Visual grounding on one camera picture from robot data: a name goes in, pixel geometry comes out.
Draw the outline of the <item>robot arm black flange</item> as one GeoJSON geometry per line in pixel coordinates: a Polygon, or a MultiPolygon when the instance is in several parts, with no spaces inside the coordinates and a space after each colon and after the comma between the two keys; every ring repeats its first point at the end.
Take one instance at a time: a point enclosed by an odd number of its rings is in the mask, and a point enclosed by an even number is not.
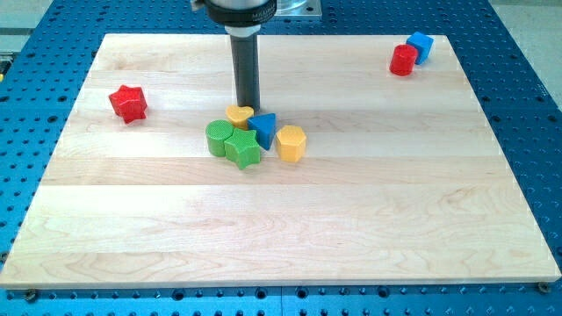
{"type": "Polygon", "coordinates": [[[205,9],[213,22],[238,38],[254,35],[277,12],[276,0],[190,0],[190,3],[194,11],[205,9]]]}

